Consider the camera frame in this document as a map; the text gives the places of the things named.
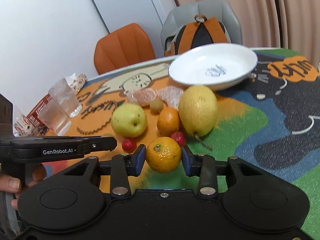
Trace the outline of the person's left hand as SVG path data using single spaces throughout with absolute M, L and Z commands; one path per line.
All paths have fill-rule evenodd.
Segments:
M 20 196 L 22 195 L 22 193 L 36 185 L 37 183 L 43 181 L 47 176 L 47 171 L 45 169 L 45 167 L 40 164 L 37 165 L 32 173 L 32 181 L 26 186 L 26 187 L 22 187 L 22 183 L 18 178 L 14 178 L 12 176 L 9 176 L 7 174 L 3 174 L 1 173 L 1 191 L 4 192 L 8 192 L 8 193 L 12 193 L 16 196 L 16 199 L 13 199 L 11 201 L 11 205 L 15 210 L 18 210 L 18 199 L 20 198 Z

